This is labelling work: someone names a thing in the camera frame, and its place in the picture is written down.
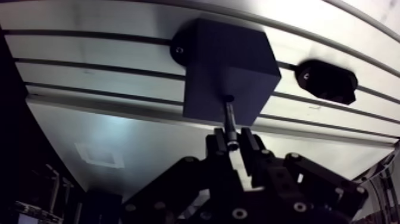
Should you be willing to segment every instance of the wire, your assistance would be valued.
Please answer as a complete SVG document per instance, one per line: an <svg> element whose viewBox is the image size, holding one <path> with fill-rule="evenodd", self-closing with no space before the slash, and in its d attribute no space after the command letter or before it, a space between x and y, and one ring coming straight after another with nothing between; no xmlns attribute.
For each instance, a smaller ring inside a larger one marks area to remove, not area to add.
<svg viewBox="0 0 400 224"><path fill-rule="evenodd" d="M381 212L380 217L382 218L382 224L386 224L385 212L383 211L383 206L382 206L382 202L380 201L378 190L376 189L375 184L372 182L372 180L369 180L369 181L371 183L372 188L374 189L375 196L378 200L378 204L379 204L379 208L380 208L380 212Z"/></svg>

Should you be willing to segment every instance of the hole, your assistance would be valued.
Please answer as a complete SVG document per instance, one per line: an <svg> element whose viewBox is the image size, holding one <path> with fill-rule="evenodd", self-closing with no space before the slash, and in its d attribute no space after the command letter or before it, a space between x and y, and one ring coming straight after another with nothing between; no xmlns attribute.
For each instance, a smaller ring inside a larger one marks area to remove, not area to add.
<svg viewBox="0 0 400 224"><path fill-rule="evenodd" d="M247 217L247 211L242 208L237 208L232 212L232 216L235 219L245 219Z"/></svg>
<svg viewBox="0 0 400 224"><path fill-rule="evenodd" d="M299 173L299 176L297 177L297 183L301 183L301 182L303 182L303 174L302 173Z"/></svg>
<svg viewBox="0 0 400 224"><path fill-rule="evenodd" d="M288 189L290 189L290 186L287 183L284 183L282 185L282 189L284 189L285 191L287 191Z"/></svg>
<svg viewBox="0 0 400 224"><path fill-rule="evenodd" d="M348 188L348 187L350 186L350 184L349 184L348 181L342 181L340 184L341 184L342 187L344 187L344 188Z"/></svg>

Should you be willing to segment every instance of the metal surface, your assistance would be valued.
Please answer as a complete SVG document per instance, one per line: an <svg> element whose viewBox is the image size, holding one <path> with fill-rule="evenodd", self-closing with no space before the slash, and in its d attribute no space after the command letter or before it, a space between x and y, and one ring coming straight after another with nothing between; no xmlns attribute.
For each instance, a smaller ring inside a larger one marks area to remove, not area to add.
<svg viewBox="0 0 400 224"><path fill-rule="evenodd" d="M152 122L171 123L174 125L184 126L196 126L196 124L206 126L218 126L216 122L206 122L200 120L186 119L180 114L166 113L162 111L154 111L145 108L135 107L123 107L117 104L107 104L99 102L91 102L82 100L79 98L57 98L57 97L40 97L40 96L29 96L28 102L34 102L39 104L55 105L57 107L65 107L78 109L93 113L107 114L112 116L129 117L131 119L147 120ZM392 148L393 144L387 142L369 141L355 138L346 138L342 136L323 135L320 133L303 132L296 130L282 129L279 127L268 127L268 126L253 126L252 130L257 132L275 133L281 135L290 135L306 138L325 139L330 141L347 142L353 144L377 146L377 147L388 147Z"/></svg>
<svg viewBox="0 0 400 224"><path fill-rule="evenodd" d="M244 11L234 10L231 8L221 7L218 5L208 4L208 3L204 3L204 2L198 2L198 1L186 1L186 0L144 0L144 1L125 0L125 1L145 2L145 3L151 3L151 4L161 4L161 5L170 5L170 6L174 6L174 7L189 8L189 9L193 9L193 10L201 10L201 11L205 11L208 13L216 13L219 15L226 15L229 17L239 18L242 20L262 24L264 26L279 29L279 30L282 30L282 31L285 31L288 33L293 33L294 35L302 36L303 38L307 38L312 41L322 43L323 45L337 49L337 50L342 51L346 54L349 54L353 57L359 58L360 60L363 60L367 63L370 63L384 71L387 71L388 73L390 73L396 77L400 77L400 71L397 71L393 67L387 66L386 64L384 64L368 55L365 55L362 52L356 51L352 48L347 47L346 45L343 45L343 44L333 41L331 39L325 38L324 36L317 35L313 32L309 32L307 30L300 29L298 27L291 26L289 24L285 24L285 23L282 23L282 22L279 22L276 20L271 20L269 18L262 17L260 15L251 14L251 13L244 12Z"/></svg>
<svg viewBox="0 0 400 224"><path fill-rule="evenodd" d="M369 25L373 26L375 29L381 31L385 35L388 35L390 38L392 38L393 40L400 43L400 36L396 32L394 32L393 30L391 30L390 28L388 28L387 26L385 26L378 20L370 17L368 14L362 12L361 10L358 10L357 8L355 8L341 0L323 0L323 1L333 5L335 7L340 8L341 10L345 11L346 13L351 14L352 16L359 18L360 20L368 23Z"/></svg>

